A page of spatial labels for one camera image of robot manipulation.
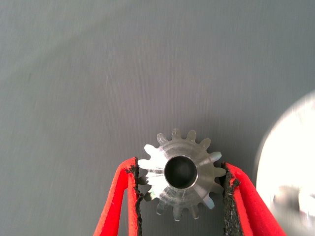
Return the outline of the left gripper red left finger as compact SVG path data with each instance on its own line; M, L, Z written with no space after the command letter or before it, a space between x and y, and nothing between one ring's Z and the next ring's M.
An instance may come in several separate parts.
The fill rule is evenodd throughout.
M136 157L122 162L116 169L106 203L94 231L95 236L116 236L119 231L124 193L127 192L128 235L142 235L140 203L143 195L138 189L139 167Z

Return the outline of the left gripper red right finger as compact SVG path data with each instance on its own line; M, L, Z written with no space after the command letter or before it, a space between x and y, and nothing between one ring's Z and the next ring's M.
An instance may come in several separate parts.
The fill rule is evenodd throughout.
M264 203L250 178L240 168L224 162L226 176L220 178L224 188L225 236L284 236L275 217Z

